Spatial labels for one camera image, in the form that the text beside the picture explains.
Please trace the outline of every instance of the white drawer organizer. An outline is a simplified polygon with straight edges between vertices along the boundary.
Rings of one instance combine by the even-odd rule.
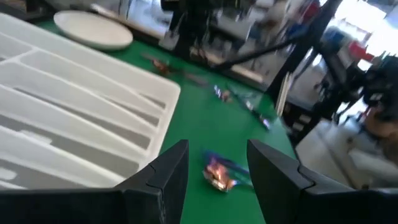
[[[113,187],[157,157],[180,87],[0,14],[0,189]]]

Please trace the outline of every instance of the black stand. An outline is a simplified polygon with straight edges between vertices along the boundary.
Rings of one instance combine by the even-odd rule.
[[[289,39],[282,44],[262,49],[250,54],[246,54],[241,56],[240,58],[227,61],[225,63],[221,63],[217,65],[215,68],[218,69],[231,68],[233,65],[236,65],[237,63],[246,62],[258,56],[268,54],[272,51],[284,48],[290,44],[295,44],[292,53],[289,55],[286,62],[284,63],[284,65],[276,75],[274,81],[267,89],[267,94],[271,97],[271,99],[274,102],[276,102],[278,99],[280,87],[282,86],[282,82],[286,74],[293,73],[296,70],[296,68],[300,65],[301,61],[305,58],[307,52],[312,47],[319,44],[320,39],[328,23],[330,22],[331,18],[335,15],[335,12],[341,2],[342,0],[327,1],[325,5],[323,5],[323,7],[321,8],[320,13],[309,24],[307,31],[303,35]]]

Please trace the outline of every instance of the green table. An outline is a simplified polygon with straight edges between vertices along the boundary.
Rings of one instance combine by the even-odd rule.
[[[59,33],[53,22],[43,22],[38,26]],[[110,56],[127,63],[153,70],[151,62],[142,58],[141,53],[168,60],[176,67],[203,75],[219,86],[224,87],[228,82],[240,90],[254,91],[137,41],[125,50],[108,52]],[[236,101],[222,103],[212,92],[192,85],[182,77],[174,76],[170,79],[181,86],[181,94],[162,151],[181,139],[188,139],[190,143],[189,180],[182,223],[264,223],[254,191],[236,187],[225,194],[215,190],[204,180],[201,173],[204,168],[201,152],[202,149],[211,149],[246,166],[246,142],[248,139],[258,139],[295,157],[280,121],[276,119],[272,130],[266,131],[260,122],[243,110]],[[262,97],[260,109],[275,116],[272,103],[267,96]]]

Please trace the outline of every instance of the green work surface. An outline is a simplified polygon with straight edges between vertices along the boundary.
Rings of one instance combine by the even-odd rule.
[[[53,22],[43,22],[38,26],[59,33]],[[133,42],[125,50],[107,52],[107,54],[145,70],[156,72],[151,62],[141,57],[141,54],[149,54],[168,60],[173,66],[198,74],[222,88],[229,83],[242,91],[255,92],[240,83],[209,73],[205,69],[138,41]],[[247,140],[258,139],[290,157],[295,157],[280,121],[275,119],[272,122],[272,129],[266,131],[260,122],[244,110],[236,100],[232,103],[223,103],[211,90],[200,88],[179,75],[171,76],[170,79],[180,85],[181,94],[164,139],[162,151],[181,139],[188,139],[190,145],[189,180],[182,223],[265,223],[256,194],[252,189],[237,186],[226,194],[217,191],[206,182],[202,174],[205,166],[202,150],[216,151],[247,167]],[[258,94],[262,97],[261,111],[275,117],[271,101],[267,96]]]

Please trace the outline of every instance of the white round plate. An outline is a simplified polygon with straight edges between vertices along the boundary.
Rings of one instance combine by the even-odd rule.
[[[55,24],[68,37],[100,50],[119,50],[132,42],[131,32],[110,19],[89,12],[62,11]]]

